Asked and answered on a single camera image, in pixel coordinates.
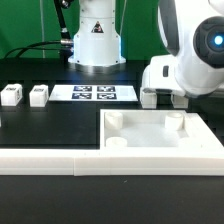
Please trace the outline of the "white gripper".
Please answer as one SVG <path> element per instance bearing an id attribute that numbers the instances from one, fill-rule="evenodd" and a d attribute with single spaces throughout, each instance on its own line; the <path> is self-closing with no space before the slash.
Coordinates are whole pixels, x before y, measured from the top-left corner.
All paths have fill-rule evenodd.
<path id="1" fill-rule="evenodd" d="M 176 58 L 172 55 L 154 56 L 145 68 L 141 89 L 146 92 L 165 92 L 184 96 L 185 91 L 175 78 Z"/>

